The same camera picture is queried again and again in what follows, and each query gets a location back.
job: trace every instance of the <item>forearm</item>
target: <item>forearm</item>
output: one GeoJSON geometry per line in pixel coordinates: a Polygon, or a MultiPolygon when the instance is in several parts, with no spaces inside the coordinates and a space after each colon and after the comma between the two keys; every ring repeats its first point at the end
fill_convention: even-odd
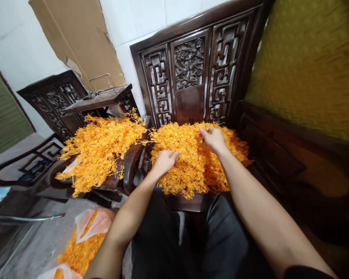
{"type": "Polygon", "coordinates": [[[124,202],[90,264],[85,279],[121,278],[125,250],[142,223],[158,179],[156,173],[150,172],[124,202]]]}
{"type": "Polygon", "coordinates": [[[145,216],[154,187],[159,180],[154,172],[149,172],[144,181],[130,194],[107,233],[109,239],[120,245],[128,245],[135,236],[145,216]]]}
{"type": "Polygon", "coordinates": [[[235,207],[279,278],[294,265],[336,275],[304,233],[257,179],[227,150],[219,154],[235,207]]]}

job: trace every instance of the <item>hand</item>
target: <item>hand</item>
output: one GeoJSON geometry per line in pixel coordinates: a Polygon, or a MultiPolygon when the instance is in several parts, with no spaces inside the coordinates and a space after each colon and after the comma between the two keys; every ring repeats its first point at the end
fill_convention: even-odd
{"type": "Polygon", "coordinates": [[[180,153],[174,152],[172,150],[162,150],[159,152],[158,157],[156,158],[155,164],[152,166],[151,172],[158,175],[158,178],[166,174],[178,160],[180,153]]]}
{"type": "Polygon", "coordinates": [[[229,150],[226,146],[221,129],[215,127],[208,127],[205,129],[200,128],[199,132],[200,134],[198,134],[197,137],[203,137],[200,142],[205,142],[217,156],[219,156],[223,151],[229,150]]]}

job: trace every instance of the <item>person's left hand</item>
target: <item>person's left hand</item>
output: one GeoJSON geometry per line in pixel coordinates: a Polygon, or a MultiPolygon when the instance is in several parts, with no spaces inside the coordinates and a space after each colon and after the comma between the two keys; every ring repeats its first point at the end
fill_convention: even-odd
{"type": "Polygon", "coordinates": [[[156,158],[155,164],[152,166],[151,171],[158,175],[160,178],[166,174],[178,160],[180,153],[174,152],[172,150],[162,150],[159,152],[158,157],[156,158]]]}

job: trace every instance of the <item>lap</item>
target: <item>lap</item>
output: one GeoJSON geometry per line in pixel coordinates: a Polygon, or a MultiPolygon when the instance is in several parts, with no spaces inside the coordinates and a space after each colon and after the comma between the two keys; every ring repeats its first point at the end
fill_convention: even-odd
{"type": "MultiPolygon", "coordinates": [[[[153,192],[132,241],[132,278],[193,277],[178,226],[163,194],[153,192]]],[[[271,268],[243,226],[230,193],[218,194],[207,214],[207,241],[201,278],[274,278],[271,268]]]]}

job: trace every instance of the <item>orange flower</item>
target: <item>orange flower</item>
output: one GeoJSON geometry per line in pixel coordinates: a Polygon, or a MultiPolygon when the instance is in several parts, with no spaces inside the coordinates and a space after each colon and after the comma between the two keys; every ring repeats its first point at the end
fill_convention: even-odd
{"type": "MultiPolygon", "coordinates": [[[[98,210],[93,212],[83,234],[86,234],[97,216],[98,210]]],[[[77,231],[74,231],[72,238],[69,240],[65,252],[57,257],[58,264],[68,263],[71,269],[84,276],[88,270],[89,265],[97,254],[102,242],[107,233],[94,235],[87,240],[76,244],[77,231]]],[[[63,270],[57,269],[54,279],[63,279],[63,270]]]]}
{"type": "Polygon", "coordinates": [[[58,173],[56,178],[76,178],[73,182],[74,198],[80,192],[89,192],[93,186],[101,186],[109,175],[119,175],[118,178],[123,179],[124,169],[116,164],[116,160],[124,159],[129,147],[141,143],[142,135],[147,132],[146,123],[135,111],[134,108],[133,113],[128,114],[130,117],[121,120],[88,115],[85,121],[91,123],[79,128],[75,137],[65,142],[59,160],[78,155],[78,163],[71,171],[58,173]]]}
{"type": "Polygon", "coordinates": [[[154,163],[161,150],[179,151],[180,156],[174,167],[163,175],[158,185],[166,195],[181,193],[191,200],[194,192],[218,193],[229,191],[225,174],[217,156],[196,138],[199,128],[217,127],[224,134],[226,145],[231,153],[247,167],[252,162],[248,159],[247,143],[241,141],[233,130],[220,127],[215,123],[195,123],[194,125],[170,123],[157,132],[150,133],[155,142],[151,152],[154,163]]]}

